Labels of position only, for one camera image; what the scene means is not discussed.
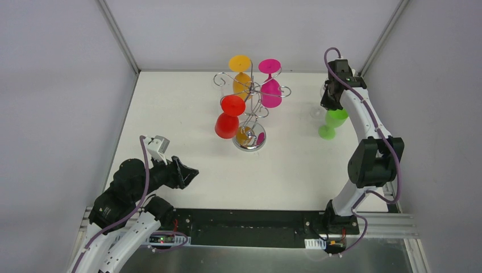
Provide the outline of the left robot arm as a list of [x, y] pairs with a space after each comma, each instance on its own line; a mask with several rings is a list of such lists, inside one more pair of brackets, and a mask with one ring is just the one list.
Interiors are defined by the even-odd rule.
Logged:
[[174, 207], [148, 195], [162, 186], [184, 189], [199, 175], [173, 156], [166, 162], [127, 159], [110, 186], [94, 201], [82, 245], [68, 272], [118, 272], [129, 257], [158, 229], [187, 239], [174, 230]]

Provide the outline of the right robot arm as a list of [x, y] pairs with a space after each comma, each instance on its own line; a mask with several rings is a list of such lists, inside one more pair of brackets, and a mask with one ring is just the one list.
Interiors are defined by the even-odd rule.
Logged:
[[326, 109], [323, 130], [334, 131], [351, 121], [358, 146], [347, 163], [348, 181], [326, 206], [321, 217], [324, 231], [333, 234], [358, 233], [354, 213], [368, 195], [397, 177], [404, 141], [393, 137], [383, 126], [369, 100], [362, 77], [354, 76], [346, 59], [327, 63], [329, 75], [321, 106]]

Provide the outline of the red wine glass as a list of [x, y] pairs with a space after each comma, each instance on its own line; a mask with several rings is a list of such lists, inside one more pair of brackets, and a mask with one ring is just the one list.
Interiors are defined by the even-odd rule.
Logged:
[[222, 113], [214, 126], [215, 133], [222, 139], [231, 139], [239, 127], [239, 116], [246, 109], [243, 99], [237, 95], [224, 96], [220, 101]]

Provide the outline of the green wine glass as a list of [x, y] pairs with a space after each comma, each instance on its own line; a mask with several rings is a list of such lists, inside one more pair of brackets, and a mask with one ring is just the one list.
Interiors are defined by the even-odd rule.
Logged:
[[322, 139], [331, 140], [336, 136], [336, 128], [339, 128], [348, 118], [345, 110], [329, 110], [325, 115], [325, 124], [318, 129]]

